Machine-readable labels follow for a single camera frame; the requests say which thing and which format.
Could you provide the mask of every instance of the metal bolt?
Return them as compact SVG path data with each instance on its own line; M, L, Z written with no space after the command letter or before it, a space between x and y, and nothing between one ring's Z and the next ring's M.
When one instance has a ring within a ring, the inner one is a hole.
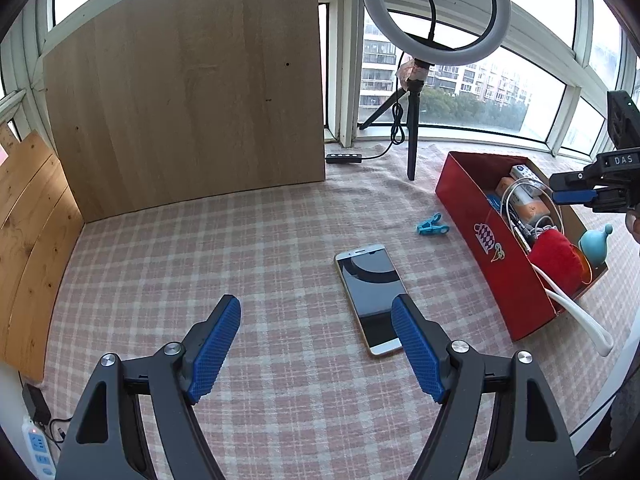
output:
M116 362L115 354L105 354L100 359L100 364L102 366L111 366L114 362Z
M167 355L179 354L180 350L182 350L182 345L180 343L167 343L164 346L164 353Z
M528 365L533 361L533 356L526 350L523 350L522 352L518 352L518 361Z
M460 341L460 340L457 340L451 343L451 348L453 348L454 352L457 352L459 354L469 352L469 345L464 341Z

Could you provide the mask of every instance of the red cloth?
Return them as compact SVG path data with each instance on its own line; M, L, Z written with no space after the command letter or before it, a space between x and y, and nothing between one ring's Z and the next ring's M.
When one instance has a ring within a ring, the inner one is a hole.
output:
M559 231L549 229L536 241L529 261L550 277L562 291L571 296L582 284L582 263L571 242ZM551 290L546 281L543 285Z

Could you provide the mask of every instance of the white smartphone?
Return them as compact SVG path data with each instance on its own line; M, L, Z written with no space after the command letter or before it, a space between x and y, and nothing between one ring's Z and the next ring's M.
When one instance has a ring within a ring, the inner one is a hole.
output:
M391 303L406 289L384 245L336 254L334 260L369 353L381 356L402 348L391 323Z

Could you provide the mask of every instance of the blue clothespin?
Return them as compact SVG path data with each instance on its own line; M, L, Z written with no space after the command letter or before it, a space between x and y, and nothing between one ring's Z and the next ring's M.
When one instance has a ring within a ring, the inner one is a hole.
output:
M436 213L435 215L433 215L431 219L426 220L421 224L419 224L418 227L416 228L416 232L419 235L423 235L423 236L436 235L436 234L444 235L448 233L449 232L448 225L437 225L441 218L442 218L442 215L440 213Z

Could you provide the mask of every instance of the phone screen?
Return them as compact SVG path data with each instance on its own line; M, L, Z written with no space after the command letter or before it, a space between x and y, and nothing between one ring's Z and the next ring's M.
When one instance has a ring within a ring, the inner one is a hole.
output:
M386 250L338 260L338 268L369 347L396 339L398 336L391 323L391 303L406 290Z

